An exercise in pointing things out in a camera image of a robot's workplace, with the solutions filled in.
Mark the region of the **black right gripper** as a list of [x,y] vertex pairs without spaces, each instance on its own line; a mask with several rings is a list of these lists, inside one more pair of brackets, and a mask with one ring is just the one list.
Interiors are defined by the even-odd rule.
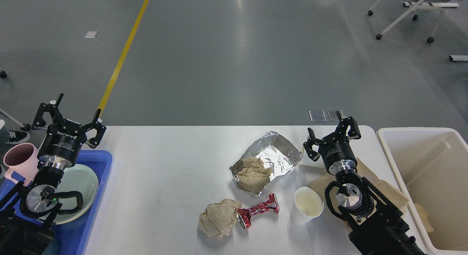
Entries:
[[[338,126],[332,133],[332,140],[336,143],[323,145],[323,140],[316,138],[314,131],[308,128],[309,137],[303,143],[307,156],[314,162],[323,159],[327,173],[337,175],[342,170],[355,170],[357,160],[352,151],[349,141],[360,139],[361,131],[353,117],[345,116],[340,110],[335,111],[339,118]],[[313,146],[319,146],[318,152]]]

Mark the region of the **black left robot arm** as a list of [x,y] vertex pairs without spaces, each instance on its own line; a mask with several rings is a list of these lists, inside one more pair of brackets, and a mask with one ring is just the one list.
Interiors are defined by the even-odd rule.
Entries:
[[90,123],[85,125],[66,119],[60,113],[63,98],[41,103],[32,128],[46,130],[39,149],[32,147],[26,155],[22,145],[11,148],[4,163],[12,156],[13,165],[5,173],[11,174],[36,156],[28,172],[21,173],[23,181],[13,179],[14,186],[1,198],[1,253],[5,255],[41,255],[49,247],[55,232],[57,215],[82,210],[84,201],[78,191],[60,192],[65,170],[75,166],[83,145],[96,148],[104,136],[101,110],[97,109]]

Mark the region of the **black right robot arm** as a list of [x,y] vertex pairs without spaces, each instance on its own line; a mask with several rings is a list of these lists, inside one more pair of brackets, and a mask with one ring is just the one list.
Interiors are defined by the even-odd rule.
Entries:
[[349,239],[363,255],[423,255],[402,211],[367,178],[358,173],[350,141],[361,132],[353,117],[336,111],[339,123],[334,132],[319,139],[308,128],[303,143],[312,161],[323,159],[326,172],[334,176],[324,190],[330,212],[350,227]]

